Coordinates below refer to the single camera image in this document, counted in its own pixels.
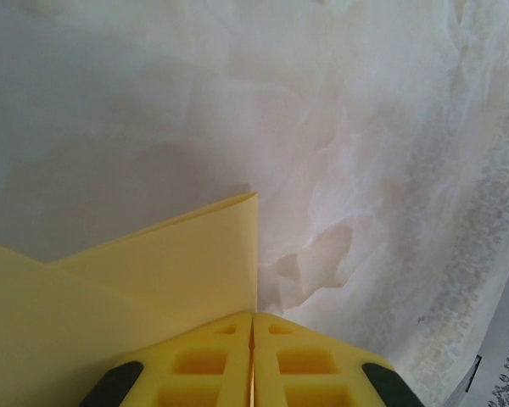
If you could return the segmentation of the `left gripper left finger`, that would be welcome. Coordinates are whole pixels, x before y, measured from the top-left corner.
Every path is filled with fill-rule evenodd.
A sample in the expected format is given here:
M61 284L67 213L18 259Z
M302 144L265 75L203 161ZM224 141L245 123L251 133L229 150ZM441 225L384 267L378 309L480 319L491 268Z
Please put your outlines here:
M253 315L229 315L122 357L81 406L248 406Z

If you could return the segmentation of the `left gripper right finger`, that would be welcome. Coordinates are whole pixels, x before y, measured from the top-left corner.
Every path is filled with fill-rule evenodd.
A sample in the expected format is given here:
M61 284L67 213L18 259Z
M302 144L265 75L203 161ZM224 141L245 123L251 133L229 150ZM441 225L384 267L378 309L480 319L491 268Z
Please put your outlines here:
M384 358L267 313L253 317L255 406L421 406Z

